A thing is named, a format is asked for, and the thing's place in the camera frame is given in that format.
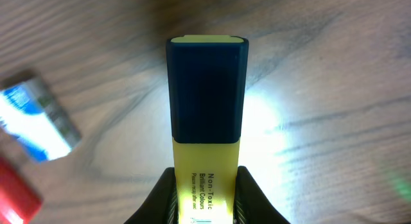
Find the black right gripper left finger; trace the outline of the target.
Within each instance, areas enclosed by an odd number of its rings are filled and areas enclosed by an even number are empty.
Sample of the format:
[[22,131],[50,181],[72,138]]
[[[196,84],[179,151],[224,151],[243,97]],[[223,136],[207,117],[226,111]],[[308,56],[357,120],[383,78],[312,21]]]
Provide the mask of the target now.
[[166,168],[140,208],[125,224],[178,224],[175,169]]

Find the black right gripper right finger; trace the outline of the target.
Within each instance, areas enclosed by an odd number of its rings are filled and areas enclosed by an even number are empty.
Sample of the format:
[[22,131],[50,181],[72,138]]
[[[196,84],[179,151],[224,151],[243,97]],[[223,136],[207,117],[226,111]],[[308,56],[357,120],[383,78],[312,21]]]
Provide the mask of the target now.
[[245,166],[238,167],[233,218],[236,224],[290,224],[270,203]]

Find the yellow highlighter with black cap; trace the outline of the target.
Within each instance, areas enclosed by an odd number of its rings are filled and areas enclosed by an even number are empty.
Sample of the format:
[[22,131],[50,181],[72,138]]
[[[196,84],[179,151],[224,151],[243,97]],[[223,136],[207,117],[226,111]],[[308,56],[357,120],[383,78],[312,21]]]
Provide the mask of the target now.
[[166,63],[179,223],[232,223],[248,40],[169,39]]

